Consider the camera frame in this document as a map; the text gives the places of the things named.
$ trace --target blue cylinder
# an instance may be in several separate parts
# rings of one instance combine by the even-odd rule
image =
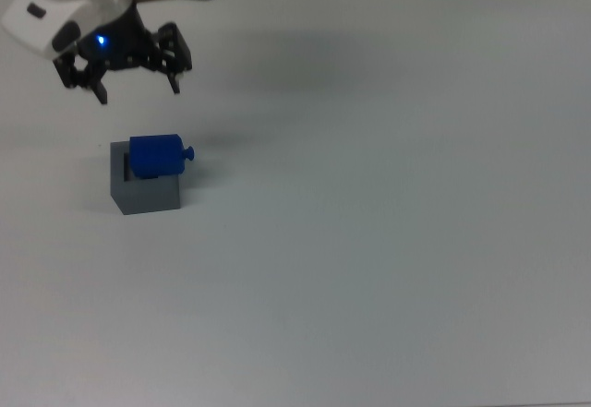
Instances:
[[[193,161],[195,151],[185,149],[178,135],[131,137],[129,168],[138,178],[156,178],[185,171],[185,160]]]

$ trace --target blue object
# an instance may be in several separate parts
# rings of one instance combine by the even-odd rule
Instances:
[[[129,168],[138,178],[181,174],[185,171],[185,160],[194,158],[193,148],[183,148],[183,140],[178,135],[129,139]]]
[[[104,47],[105,45],[107,45],[107,43],[109,42],[109,40],[107,40],[104,36],[102,35],[96,35],[96,41],[97,43],[99,43],[99,45],[101,47]]]

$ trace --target white table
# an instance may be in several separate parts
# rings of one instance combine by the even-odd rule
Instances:
[[[140,11],[180,96],[0,34],[0,405],[591,399],[591,0]],[[122,216],[109,143],[165,133],[183,208]]]

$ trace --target gray block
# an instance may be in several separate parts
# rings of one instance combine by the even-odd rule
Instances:
[[[124,215],[180,209],[178,175],[140,179],[129,168],[129,141],[111,143],[111,198]]]

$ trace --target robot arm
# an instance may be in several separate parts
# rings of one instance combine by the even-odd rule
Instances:
[[[2,24],[31,51],[53,60],[67,88],[90,89],[103,104],[101,79],[108,70],[159,71],[178,93],[177,76],[192,67],[176,25],[148,32],[135,0],[15,0]],[[78,56],[88,62],[84,70],[75,67]]]

